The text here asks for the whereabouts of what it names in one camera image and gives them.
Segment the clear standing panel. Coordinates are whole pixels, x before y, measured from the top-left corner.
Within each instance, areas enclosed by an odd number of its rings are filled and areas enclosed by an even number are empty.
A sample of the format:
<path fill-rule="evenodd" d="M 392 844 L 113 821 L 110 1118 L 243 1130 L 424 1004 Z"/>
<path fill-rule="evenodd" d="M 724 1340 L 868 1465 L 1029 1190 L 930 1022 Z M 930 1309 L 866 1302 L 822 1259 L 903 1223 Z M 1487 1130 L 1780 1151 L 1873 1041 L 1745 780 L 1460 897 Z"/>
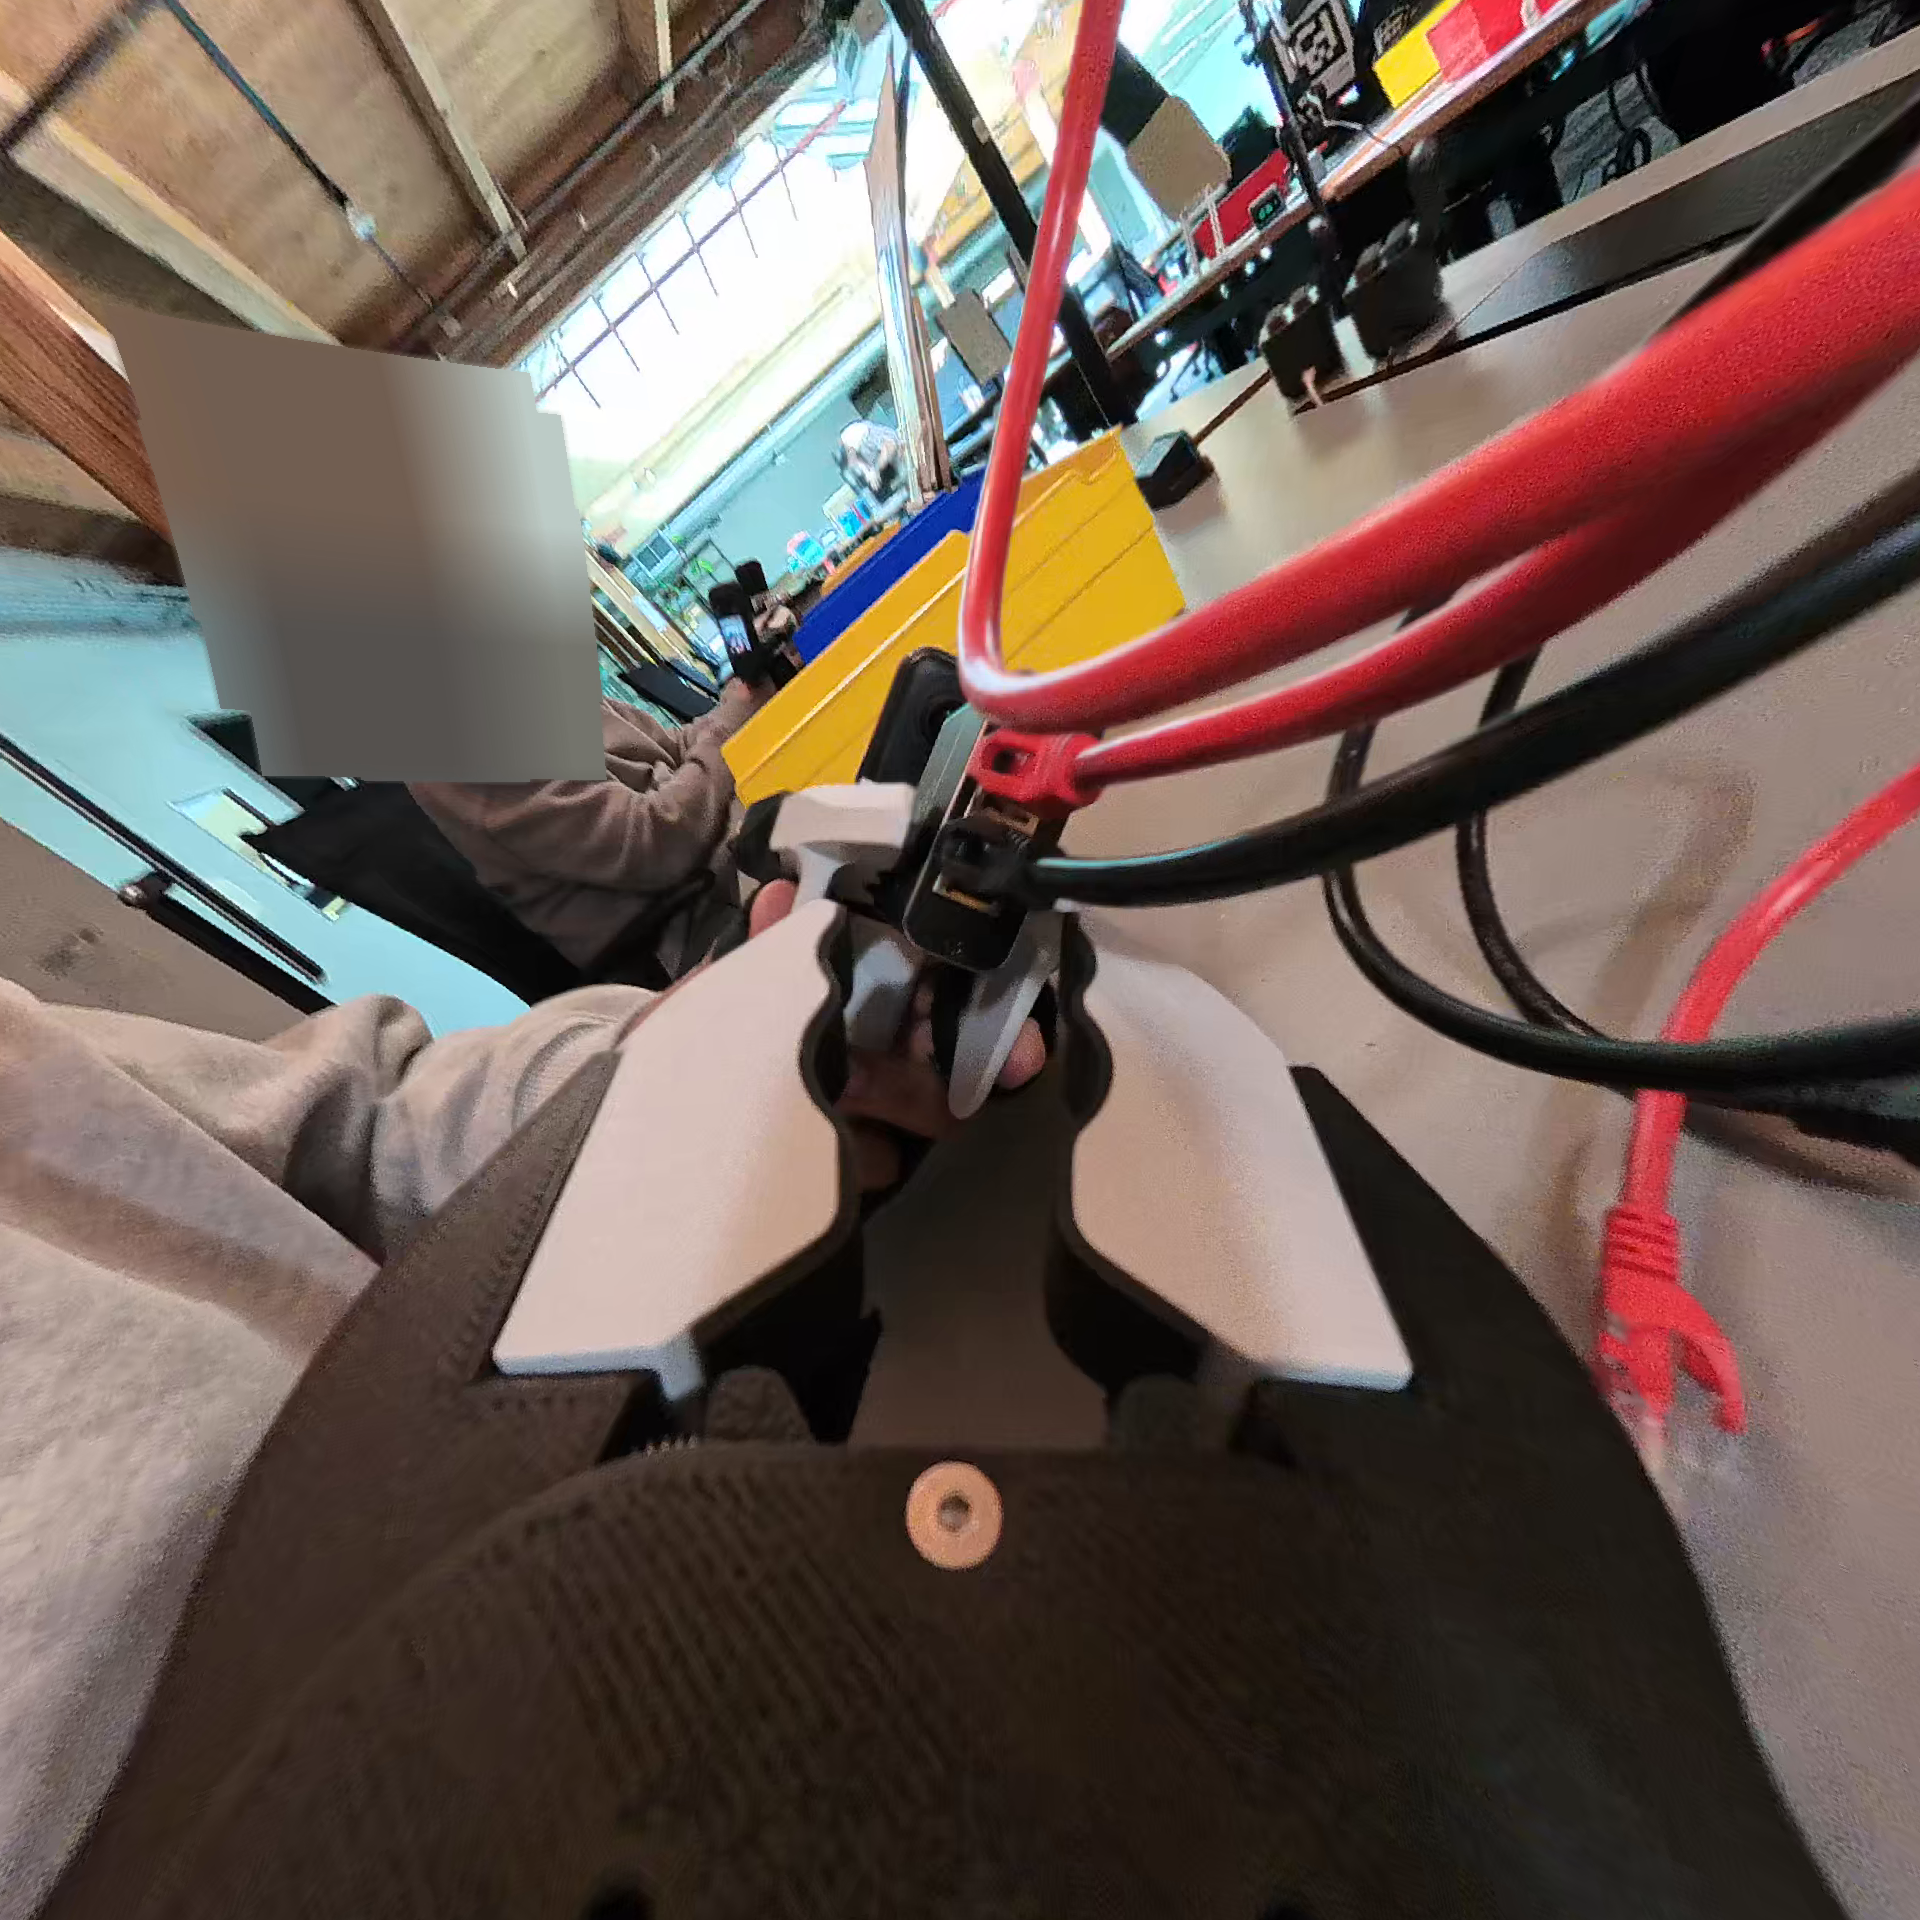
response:
<path fill-rule="evenodd" d="M 877 325 L 895 415 L 908 505 L 918 510 L 951 487 L 931 337 L 914 271 L 905 224 L 905 92 L 895 50 L 886 50 L 875 88 L 866 179 L 875 256 Z"/>

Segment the black office chair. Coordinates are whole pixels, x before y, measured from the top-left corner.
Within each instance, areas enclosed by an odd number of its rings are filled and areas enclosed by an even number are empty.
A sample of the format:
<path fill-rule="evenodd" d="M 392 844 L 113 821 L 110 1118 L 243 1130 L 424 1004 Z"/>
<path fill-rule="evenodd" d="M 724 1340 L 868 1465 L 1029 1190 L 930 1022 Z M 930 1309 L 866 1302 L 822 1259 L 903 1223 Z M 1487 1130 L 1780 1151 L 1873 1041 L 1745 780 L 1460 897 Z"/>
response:
<path fill-rule="evenodd" d="M 561 959 L 481 886 L 399 781 L 325 784 L 293 818 L 255 827 L 245 842 L 524 1001 L 564 986 Z"/>

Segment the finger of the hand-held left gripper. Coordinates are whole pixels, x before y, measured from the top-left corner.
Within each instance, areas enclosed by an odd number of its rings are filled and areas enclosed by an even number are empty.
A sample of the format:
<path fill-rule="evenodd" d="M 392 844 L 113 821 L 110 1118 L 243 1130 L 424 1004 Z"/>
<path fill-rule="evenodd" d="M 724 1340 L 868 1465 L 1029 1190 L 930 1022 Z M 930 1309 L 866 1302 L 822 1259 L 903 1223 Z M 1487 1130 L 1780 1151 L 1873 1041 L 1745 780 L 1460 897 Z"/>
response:
<path fill-rule="evenodd" d="M 842 1010 L 854 1049 L 894 1049 L 914 1004 L 921 961 L 879 899 L 905 851 L 914 804 L 905 781 L 819 784 L 784 796 L 770 829 L 770 851 L 794 879 L 794 905 L 842 908 L 851 952 Z"/>
<path fill-rule="evenodd" d="M 1018 931 L 996 965 L 977 973 L 956 1025 L 946 1074 L 947 1112 L 972 1118 L 1000 1075 L 1058 970 L 1056 931 Z"/>

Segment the person's left forearm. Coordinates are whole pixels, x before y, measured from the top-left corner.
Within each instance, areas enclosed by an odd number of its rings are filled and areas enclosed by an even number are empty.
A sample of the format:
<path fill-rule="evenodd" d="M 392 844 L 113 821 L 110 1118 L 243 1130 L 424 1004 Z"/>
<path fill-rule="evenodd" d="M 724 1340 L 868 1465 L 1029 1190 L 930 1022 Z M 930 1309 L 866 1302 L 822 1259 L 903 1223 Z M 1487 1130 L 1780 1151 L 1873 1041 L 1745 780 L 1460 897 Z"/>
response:
<path fill-rule="evenodd" d="M 516 1019 L 424 1040 L 327 1123 L 325 1172 L 343 1180 L 335 1221 L 371 1257 L 392 1255 L 583 1065 L 622 1044 L 662 993 L 602 986 Z"/>

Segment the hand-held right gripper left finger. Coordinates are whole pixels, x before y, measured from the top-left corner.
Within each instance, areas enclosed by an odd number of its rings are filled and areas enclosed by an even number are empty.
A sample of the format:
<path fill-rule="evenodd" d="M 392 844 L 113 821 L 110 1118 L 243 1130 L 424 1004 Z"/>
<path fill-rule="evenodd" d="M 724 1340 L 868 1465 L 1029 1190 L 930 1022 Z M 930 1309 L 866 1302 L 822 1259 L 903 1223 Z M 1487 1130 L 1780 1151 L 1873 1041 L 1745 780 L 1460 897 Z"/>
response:
<path fill-rule="evenodd" d="M 662 993 L 602 1102 L 492 1342 L 507 1380 L 651 1376 L 670 1401 L 799 1259 L 851 1223 L 819 1044 L 842 1034 L 845 911 L 792 908 Z"/>

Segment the red plastic bin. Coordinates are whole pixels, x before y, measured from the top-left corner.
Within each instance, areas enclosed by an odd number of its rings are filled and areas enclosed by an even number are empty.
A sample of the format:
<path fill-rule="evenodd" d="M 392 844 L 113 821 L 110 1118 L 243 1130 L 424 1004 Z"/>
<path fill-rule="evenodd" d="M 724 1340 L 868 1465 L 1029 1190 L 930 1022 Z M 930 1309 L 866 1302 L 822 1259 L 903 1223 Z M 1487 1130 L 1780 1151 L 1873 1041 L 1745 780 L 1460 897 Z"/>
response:
<path fill-rule="evenodd" d="M 1448 1 L 1421 28 L 1436 63 L 1448 76 L 1466 72 L 1542 28 L 1566 1 Z"/>

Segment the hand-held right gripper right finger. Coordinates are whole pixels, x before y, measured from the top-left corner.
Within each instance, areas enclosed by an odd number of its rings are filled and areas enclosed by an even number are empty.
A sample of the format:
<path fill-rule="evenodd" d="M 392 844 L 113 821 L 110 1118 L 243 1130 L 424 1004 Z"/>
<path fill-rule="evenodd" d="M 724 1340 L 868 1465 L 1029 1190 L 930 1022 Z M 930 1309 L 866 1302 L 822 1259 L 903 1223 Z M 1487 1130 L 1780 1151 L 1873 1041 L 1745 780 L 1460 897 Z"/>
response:
<path fill-rule="evenodd" d="M 1072 935 L 1049 1331 L 1097 1387 L 1403 1389 L 1413 1363 L 1284 1047 L 1210 982 Z"/>

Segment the wooden background table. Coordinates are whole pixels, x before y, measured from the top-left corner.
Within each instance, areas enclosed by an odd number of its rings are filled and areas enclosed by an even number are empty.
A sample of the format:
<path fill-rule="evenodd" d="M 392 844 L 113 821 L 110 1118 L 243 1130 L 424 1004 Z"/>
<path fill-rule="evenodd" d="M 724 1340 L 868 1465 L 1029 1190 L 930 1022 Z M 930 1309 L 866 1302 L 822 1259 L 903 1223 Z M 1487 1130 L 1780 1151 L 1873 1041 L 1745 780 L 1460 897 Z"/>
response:
<path fill-rule="evenodd" d="M 1354 150 L 1340 156 L 1316 179 L 1325 203 L 1349 197 L 1395 163 L 1403 163 L 1421 140 L 1450 129 L 1464 113 L 1540 59 L 1560 51 L 1611 7 L 1611 1 L 1555 1 L 1543 7 L 1521 4 L 1521 31 L 1489 50 L 1486 57 L 1464 67 L 1457 76 L 1439 73 L 1432 84 L 1410 95 L 1402 108 L 1392 109 L 1380 128 L 1365 129 L 1356 137 Z M 1226 322 L 1230 296 L 1253 290 L 1253 276 L 1269 263 L 1282 235 L 1306 224 L 1309 213 L 1311 201 L 1301 181 L 1291 179 L 1286 197 L 1268 224 L 1249 227 L 1237 239 L 1222 244 L 1213 256 L 1201 259 L 1185 282 L 1115 337 L 1107 360 L 1118 364 L 1123 355 L 1136 351 L 1162 353 L 1174 347 L 1174 336 L 1179 323 L 1188 319 L 1198 323 L 1201 331 L 1210 330 L 1211 323 Z"/>

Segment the yellow plastic bin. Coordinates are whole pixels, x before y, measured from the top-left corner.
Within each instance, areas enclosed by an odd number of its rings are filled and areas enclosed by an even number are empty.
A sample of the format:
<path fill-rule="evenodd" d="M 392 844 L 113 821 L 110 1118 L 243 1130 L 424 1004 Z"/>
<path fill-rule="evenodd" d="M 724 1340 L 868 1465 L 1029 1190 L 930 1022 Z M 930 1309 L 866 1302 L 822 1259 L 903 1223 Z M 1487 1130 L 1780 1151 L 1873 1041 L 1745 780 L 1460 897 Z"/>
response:
<path fill-rule="evenodd" d="M 735 798 L 850 784 L 900 667 L 956 652 L 972 531 L 946 536 L 725 741 Z M 1002 595 L 1002 658 L 1040 674 L 1094 660 L 1184 610 L 1184 594 L 1115 434 L 1020 484 Z"/>

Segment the person's grey jacket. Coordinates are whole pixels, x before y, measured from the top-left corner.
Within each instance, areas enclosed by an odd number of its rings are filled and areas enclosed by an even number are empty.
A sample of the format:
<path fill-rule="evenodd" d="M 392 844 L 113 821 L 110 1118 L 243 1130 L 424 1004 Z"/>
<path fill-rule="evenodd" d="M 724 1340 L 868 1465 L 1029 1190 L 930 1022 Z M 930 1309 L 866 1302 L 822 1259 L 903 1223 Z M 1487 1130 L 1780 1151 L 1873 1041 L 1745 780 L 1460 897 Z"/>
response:
<path fill-rule="evenodd" d="M 258 1041 L 6 982 L 1 1028 L 4 1915 L 33 1915 L 235 1478 L 516 1095 L 390 999 Z"/>

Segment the person's left hand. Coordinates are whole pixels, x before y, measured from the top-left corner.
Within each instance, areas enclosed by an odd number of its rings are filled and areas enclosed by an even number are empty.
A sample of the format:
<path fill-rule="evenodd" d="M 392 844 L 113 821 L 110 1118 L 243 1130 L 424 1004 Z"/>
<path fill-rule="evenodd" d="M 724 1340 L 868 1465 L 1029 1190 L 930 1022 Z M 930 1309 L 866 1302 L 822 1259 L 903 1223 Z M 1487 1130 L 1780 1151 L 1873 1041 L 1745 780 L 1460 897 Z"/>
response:
<path fill-rule="evenodd" d="M 921 1147 L 959 1126 L 924 1034 L 890 1049 L 850 1047 L 832 1110 L 847 1128 L 855 1186 L 869 1193 L 898 1187 Z"/>

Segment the black network switch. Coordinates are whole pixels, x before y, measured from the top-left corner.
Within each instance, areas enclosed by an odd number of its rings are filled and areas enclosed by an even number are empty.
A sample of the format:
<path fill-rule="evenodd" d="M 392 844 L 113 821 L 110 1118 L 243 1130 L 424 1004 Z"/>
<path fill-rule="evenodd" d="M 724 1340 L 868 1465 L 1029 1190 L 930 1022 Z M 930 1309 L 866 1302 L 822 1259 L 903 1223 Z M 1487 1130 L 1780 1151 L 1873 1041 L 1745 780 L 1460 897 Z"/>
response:
<path fill-rule="evenodd" d="M 1046 855 L 1062 839 L 1060 821 L 979 789 L 968 766 L 985 728 L 983 716 L 968 703 L 941 722 L 916 786 L 908 844 L 892 873 L 900 931 L 934 959 L 975 973 L 1012 955 L 1029 909 L 1018 899 L 987 897 L 961 876 L 947 876 L 947 827 L 961 826 L 970 855 L 993 850 Z"/>

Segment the blue plastic bin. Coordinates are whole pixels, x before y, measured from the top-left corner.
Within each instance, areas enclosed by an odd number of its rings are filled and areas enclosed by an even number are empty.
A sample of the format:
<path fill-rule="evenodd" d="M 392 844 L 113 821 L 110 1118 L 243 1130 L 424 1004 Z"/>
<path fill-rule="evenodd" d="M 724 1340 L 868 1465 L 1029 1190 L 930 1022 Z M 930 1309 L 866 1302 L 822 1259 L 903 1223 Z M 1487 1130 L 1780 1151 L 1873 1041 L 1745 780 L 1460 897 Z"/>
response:
<path fill-rule="evenodd" d="M 950 534 L 970 534 L 983 486 L 985 468 L 972 469 L 951 490 L 903 513 L 882 539 L 869 539 L 845 567 L 832 573 L 819 598 L 797 620 L 792 644 L 799 662 L 817 660 L 941 539 Z"/>

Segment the black pole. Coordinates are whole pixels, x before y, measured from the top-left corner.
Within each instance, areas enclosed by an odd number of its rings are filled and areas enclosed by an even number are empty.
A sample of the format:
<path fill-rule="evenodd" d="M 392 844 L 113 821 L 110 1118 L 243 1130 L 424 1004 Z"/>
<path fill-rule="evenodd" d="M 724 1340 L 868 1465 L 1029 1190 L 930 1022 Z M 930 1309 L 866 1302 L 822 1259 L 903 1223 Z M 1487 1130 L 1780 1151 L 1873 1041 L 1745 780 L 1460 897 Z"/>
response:
<path fill-rule="evenodd" d="M 985 201 L 1003 227 L 1005 239 L 1018 253 L 1020 263 L 1029 269 L 1040 242 L 1038 217 L 1027 205 L 1012 166 L 1002 156 L 958 63 L 951 59 L 930 5 L 925 1 L 886 1 L 883 7 L 924 72 L 947 129 L 956 135 L 966 163 L 975 174 Z M 1062 293 L 1058 325 L 1091 413 L 1107 427 L 1134 426 L 1137 409 L 1097 341 L 1078 293 Z"/>

